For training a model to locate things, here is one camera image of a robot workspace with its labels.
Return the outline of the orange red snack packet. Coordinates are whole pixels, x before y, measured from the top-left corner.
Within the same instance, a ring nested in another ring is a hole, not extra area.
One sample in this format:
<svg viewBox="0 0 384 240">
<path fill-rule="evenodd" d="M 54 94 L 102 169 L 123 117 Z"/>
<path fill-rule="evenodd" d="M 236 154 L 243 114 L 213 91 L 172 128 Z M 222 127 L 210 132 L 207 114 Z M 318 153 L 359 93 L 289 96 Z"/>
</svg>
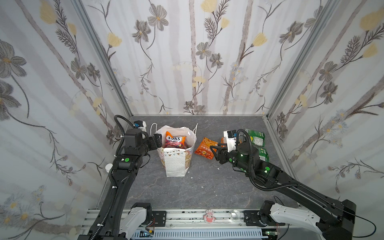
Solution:
<svg viewBox="0 0 384 240">
<path fill-rule="evenodd" d="M 210 149 L 211 146 L 217 147 L 218 142 L 212 141 L 208 138 L 203 138 L 202 142 L 195 150 L 195 154 L 212 160 L 214 158 L 214 154 Z"/>
</svg>

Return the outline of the white cartoon paper bag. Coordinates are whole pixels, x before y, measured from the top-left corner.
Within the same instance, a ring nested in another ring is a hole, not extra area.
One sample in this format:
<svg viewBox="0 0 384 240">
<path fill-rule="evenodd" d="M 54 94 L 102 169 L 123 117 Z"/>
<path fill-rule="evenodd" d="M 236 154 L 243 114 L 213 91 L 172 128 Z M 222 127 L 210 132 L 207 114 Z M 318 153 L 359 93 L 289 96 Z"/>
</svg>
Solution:
<svg viewBox="0 0 384 240">
<path fill-rule="evenodd" d="M 197 142 L 198 124 L 196 124 L 193 130 L 187 127 L 173 128 L 170 126 L 163 126 L 157 129 L 157 126 L 156 123 L 153 123 L 149 128 L 149 133 L 151 135 L 162 135 L 162 147 L 158 149 L 158 153 L 166 169 L 167 177 L 184 177 L 189 170 L 195 143 Z M 169 132 L 174 138 L 186 137 L 185 144 L 187 148 L 164 148 L 167 140 L 166 132 Z"/>
</svg>

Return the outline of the orange green Fox's candy bag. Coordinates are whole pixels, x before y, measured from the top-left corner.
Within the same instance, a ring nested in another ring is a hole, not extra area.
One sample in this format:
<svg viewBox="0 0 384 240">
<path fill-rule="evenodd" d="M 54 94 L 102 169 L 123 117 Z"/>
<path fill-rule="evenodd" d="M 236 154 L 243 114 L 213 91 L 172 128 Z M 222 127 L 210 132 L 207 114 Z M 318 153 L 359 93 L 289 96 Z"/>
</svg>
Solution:
<svg viewBox="0 0 384 240">
<path fill-rule="evenodd" d="M 186 136 L 173 136 L 170 132 L 166 132 L 164 148 L 187 149 Z"/>
</svg>

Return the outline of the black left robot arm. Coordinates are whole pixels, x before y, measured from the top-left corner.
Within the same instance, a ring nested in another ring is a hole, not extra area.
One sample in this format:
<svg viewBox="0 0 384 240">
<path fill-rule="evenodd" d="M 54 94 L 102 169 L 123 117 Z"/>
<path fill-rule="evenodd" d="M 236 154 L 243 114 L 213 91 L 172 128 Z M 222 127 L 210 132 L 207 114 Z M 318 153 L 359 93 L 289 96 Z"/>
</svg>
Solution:
<svg viewBox="0 0 384 240">
<path fill-rule="evenodd" d="M 152 207 L 147 203 L 134 204 L 125 219 L 122 214 L 143 157 L 163 145 L 162 135 L 149 136 L 131 122 L 131 128 L 125 130 L 119 120 L 127 118 L 121 115 L 115 115 L 114 120 L 123 135 L 108 173 L 110 189 L 96 220 L 87 234 L 79 235 L 80 240 L 130 240 L 137 228 L 154 221 Z"/>
</svg>

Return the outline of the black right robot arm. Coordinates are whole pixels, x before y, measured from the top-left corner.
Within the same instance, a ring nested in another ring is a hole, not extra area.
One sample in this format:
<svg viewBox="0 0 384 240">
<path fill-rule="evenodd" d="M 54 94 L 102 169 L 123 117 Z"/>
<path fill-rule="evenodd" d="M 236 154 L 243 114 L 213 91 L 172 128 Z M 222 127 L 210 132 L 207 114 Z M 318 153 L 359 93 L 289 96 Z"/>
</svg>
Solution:
<svg viewBox="0 0 384 240">
<path fill-rule="evenodd" d="M 263 192 L 279 192 L 301 205 L 290 208 L 265 201 L 255 214 L 245 214 L 245 222 L 257 227 L 281 224 L 301 227 L 324 240 L 352 240 L 357 206 L 355 203 L 327 197 L 292 178 L 276 165 L 260 159 L 259 149 L 246 130 L 231 131 L 226 143 L 210 146 L 220 164 L 230 163 L 251 184 Z"/>
</svg>

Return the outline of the green snack packet lower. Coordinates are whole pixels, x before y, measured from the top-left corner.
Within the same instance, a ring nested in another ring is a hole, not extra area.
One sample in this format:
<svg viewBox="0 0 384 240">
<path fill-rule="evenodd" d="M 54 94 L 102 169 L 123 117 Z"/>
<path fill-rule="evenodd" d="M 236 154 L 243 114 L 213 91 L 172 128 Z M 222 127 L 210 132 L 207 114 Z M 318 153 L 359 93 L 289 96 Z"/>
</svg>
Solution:
<svg viewBox="0 0 384 240">
<path fill-rule="evenodd" d="M 266 149 L 265 149 L 265 148 L 262 148 L 262 147 L 257 147 L 257 149 L 258 149 L 258 152 L 259 152 L 259 158 L 260 158 L 260 160 L 269 163 L 269 162 L 270 162 L 270 159 L 269 159 L 269 155 L 268 155 Z"/>
</svg>

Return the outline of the green snack packet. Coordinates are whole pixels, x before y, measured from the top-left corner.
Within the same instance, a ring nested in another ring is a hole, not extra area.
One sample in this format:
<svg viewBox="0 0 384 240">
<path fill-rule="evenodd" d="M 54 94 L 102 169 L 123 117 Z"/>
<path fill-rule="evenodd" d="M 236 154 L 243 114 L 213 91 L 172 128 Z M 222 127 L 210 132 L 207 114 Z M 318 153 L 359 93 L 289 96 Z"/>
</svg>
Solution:
<svg viewBox="0 0 384 240">
<path fill-rule="evenodd" d="M 263 132 L 246 129 L 246 132 L 251 137 L 251 141 L 254 145 L 259 147 L 265 146 L 265 134 Z"/>
<path fill-rule="evenodd" d="M 258 152 L 259 152 L 259 158 L 260 158 L 260 160 L 269 163 L 269 162 L 270 162 L 270 159 L 269 159 L 269 155 L 268 155 L 266 149 L 265 149 L 265 148 L 262 148 L 262 147 L 257 147 L 257 149 L 258 149 Z"/>
</svg>

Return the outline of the green snack packet upper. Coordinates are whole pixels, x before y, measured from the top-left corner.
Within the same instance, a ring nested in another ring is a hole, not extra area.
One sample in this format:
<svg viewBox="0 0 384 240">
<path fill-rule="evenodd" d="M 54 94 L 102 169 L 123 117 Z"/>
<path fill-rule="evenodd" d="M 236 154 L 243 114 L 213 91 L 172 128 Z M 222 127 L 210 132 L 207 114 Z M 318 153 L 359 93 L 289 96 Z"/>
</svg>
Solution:
<svg viewBox="0 0 384 240">
<path fill-rule="evenodd" d="M 265 146 L 265 134 L 263 132 L 246 129 L 246 132 L 251 137 L 251 141 L 254 145 L 259 147 Z"/>
</svg>

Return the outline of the white cup at left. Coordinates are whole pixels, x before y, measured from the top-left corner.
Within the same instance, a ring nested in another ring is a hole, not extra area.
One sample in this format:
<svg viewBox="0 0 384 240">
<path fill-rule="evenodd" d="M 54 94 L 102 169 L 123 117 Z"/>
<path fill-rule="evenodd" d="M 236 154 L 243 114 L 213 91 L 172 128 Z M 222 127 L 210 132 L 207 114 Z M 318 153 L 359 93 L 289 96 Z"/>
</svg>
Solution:
<svg viewBox="0 0 384 240">
<path fill-rule="evenodd" d="M 110 170 L 112 169 L 112 167 L 113 167 L 113 164 L 107 164 L 107 165 L 105 166 L 106 172 L 109 173 Z"/>
</svg>

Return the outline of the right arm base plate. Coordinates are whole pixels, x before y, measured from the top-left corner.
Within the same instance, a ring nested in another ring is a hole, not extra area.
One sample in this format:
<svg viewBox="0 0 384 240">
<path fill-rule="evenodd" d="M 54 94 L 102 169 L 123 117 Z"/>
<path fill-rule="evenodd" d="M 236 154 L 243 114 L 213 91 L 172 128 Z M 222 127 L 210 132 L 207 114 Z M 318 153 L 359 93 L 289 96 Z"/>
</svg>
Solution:
<svg viewBox="0 0 384 240">
<path fill-rule="evenodd" d="M 256 211 L 243 211 L 244 222 L 246 226 L 256 227 L 277 227 L 285 226 L 285 223 L 278 223 L 271 217 L 271 212 L 268 210 L 256 210 Z"/>
</svg>

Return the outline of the aluminium front rail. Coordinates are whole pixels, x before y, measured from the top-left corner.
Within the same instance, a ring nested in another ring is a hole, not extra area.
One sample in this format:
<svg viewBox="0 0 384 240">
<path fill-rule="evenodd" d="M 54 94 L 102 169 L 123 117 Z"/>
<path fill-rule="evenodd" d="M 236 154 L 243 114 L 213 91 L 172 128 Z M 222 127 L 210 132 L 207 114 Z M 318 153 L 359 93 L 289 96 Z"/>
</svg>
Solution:
<svg viewBox="0 0 384 240">
<path fill-rule="evenodd" d="M 160 229 L 284 227 L 292 225 L 320 232 L 320 217 L 306 208 L 274 204 L 270 210 L 259 209 L 153 209 L 152 219 Z"/>
</svg>

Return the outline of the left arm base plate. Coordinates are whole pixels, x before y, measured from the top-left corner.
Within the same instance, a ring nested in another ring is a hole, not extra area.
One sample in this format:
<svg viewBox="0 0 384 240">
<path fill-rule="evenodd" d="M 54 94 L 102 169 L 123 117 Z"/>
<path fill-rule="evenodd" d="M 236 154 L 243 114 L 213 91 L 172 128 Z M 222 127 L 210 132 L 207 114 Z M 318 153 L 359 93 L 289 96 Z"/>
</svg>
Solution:
<svg viewBox="0 0 384 240">
<path fill-rule="evenodd" d="M 166 211 L 152 211 L 151 217 L 140 224 L 140 227 L 165 227 L 167 219 Z"/>
</svg>

